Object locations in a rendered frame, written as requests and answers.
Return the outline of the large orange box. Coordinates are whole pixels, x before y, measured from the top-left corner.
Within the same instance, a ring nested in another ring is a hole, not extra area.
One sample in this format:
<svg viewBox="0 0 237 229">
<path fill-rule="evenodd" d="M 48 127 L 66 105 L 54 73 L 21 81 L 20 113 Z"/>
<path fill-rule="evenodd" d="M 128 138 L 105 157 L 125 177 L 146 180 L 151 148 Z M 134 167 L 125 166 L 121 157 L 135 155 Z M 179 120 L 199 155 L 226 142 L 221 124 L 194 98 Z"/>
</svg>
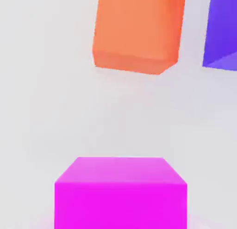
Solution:
<svg viewBox="0 0 237 229">
<path fill-rule="evenodd" d="M 179 57 L 185 0 L 98 0 L 97 67 L 161 74 Z"/>
</svg>

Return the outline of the small magenta cube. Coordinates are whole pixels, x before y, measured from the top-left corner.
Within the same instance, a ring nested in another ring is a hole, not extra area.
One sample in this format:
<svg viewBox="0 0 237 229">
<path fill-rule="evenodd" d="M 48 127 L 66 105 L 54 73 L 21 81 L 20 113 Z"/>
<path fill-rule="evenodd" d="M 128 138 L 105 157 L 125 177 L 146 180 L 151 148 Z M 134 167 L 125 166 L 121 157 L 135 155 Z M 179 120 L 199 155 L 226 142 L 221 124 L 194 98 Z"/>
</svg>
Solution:
<svg viewBox="0 0 237 229">
<path fill-rule="evenodd" d="M 55 182 L 54 229 L 187 229 L 187 184 L 163 158 L 77 158 Z"/>
</svg>

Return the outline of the large purple box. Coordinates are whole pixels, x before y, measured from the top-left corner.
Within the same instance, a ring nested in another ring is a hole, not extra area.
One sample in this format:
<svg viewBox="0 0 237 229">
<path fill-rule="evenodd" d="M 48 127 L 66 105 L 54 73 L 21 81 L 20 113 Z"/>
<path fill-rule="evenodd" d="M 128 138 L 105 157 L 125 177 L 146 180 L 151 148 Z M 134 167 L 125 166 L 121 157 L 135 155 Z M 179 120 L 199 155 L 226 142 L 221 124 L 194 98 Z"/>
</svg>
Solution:
<svg viewBox="0 0 237 229">
<path fill-rule="evenodd" d="M 237 0 L 210 0 L 202 65 L 237 71 Z"/>
</svg>

